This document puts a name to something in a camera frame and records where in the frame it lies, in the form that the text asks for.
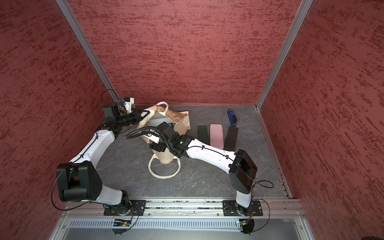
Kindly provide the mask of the cream floral canvas tote bag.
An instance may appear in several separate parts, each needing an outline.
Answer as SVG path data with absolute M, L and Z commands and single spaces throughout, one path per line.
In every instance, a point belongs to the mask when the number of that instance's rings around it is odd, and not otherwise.
M 156 105 L 146 108 L 146 110 L 150 111 L 150 114 L 139 123 L 139 128 L 142 128 L 142 127 L 158 128 L 161 132 L 164 133 L 165 138 L 168 140 L 166 142 L 162 140 L 162 138 L 160 138 L 159 143 L 165 143 L 166 145 L 170 145 L 171 140 L 181 137 L 182 135 L 186 134 L 187 130 L 191 128 L 189 112 L 173 111 L 169 109 L 169 105 L 166 102 L 159 102 Z M 158 179 L 170 179 L 179 173 L 181 169 L 180 158 L 177 157 L 175 154 L 173 154 L 168 147 L 163 153 L 156 152 L 156 151 L 153 151 L 153 152 L 154 154 L 150 159 L 149 165 L 148 165 L 148 169 L 151 175 L 153 175 Z M 151 167 L 152 162 L 155 159 L 159 160 L 160 163 L 164 165 L 170 164 L 172 161 L 176 160 L 178 163 L 178 169 L 176 170 L 175 173 L 168 176 L 157 175 L 152 171 L 152 167 Z

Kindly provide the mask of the green pencil case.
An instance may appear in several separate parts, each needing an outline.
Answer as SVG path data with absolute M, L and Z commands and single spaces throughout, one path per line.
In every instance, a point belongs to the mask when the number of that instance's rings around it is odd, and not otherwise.
M 206 145 L 210 145 L 208 126 L 198 126 L 198 140 Z

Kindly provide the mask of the pink pencil case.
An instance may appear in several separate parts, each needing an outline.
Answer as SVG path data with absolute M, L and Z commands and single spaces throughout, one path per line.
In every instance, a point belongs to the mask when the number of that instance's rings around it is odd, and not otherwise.
M 220 150 L 224 149 L 224 134 L 222 125 L 210 125 L 210 146 Z

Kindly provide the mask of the dark grey pencil case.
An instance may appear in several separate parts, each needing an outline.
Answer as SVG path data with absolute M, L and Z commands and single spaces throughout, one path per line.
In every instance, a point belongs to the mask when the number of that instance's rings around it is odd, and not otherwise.
M 239 129 L 230 126 L 224 142 L 224 150 L 234 152 L 236 150 Z

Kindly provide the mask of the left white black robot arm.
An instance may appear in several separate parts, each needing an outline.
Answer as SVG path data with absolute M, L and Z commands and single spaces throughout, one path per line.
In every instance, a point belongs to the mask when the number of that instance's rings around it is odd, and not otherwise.
M 105 186 L 96 168 L 109 145 L 123 132 L 123 127 L 136 125 L 150 111 L 137 110 L 127 100 L 106 104 L 102 110 L 104 121 L 93 138 L 69 163 L 56 168 L 53 189 L 58 190 L 62 202 L 97 203 L 107 212 L 126 216 L 134 211 L 127 192 Z

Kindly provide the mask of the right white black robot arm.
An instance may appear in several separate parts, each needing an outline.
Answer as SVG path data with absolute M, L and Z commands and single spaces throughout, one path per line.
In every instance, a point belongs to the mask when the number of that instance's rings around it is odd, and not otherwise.
M 236 212 L 241 216 L 252 213 L 252 189 L 258 168 L 246 151 L 240 149 L 231 152 L 214 148 L 189 135 L 178 134 L 166 123 L 149 127 L 144 136 L 149 138 L 150 147 L 155 151 L 162 153 L 168 150 L 177 158 L 186 156 L 223 170 L 236 190 L 236 202 L 233 204 Z

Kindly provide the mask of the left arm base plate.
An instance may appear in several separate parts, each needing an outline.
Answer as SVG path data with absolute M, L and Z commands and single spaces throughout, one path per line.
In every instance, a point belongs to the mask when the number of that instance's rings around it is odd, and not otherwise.
M 104 205 L 104 216 L 143 216 L 146 203 L 146 200 L 128 200 L 127 205 Z

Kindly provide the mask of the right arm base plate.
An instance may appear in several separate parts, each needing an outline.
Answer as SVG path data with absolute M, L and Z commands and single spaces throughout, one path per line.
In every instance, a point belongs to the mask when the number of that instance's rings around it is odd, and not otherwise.
M 260 217 L 263 210 L 260 201 L 251 200 L 250 205 L 245 208 L 237 204 L 236 201 L 223 201 L 223 212 L 226 217 Z

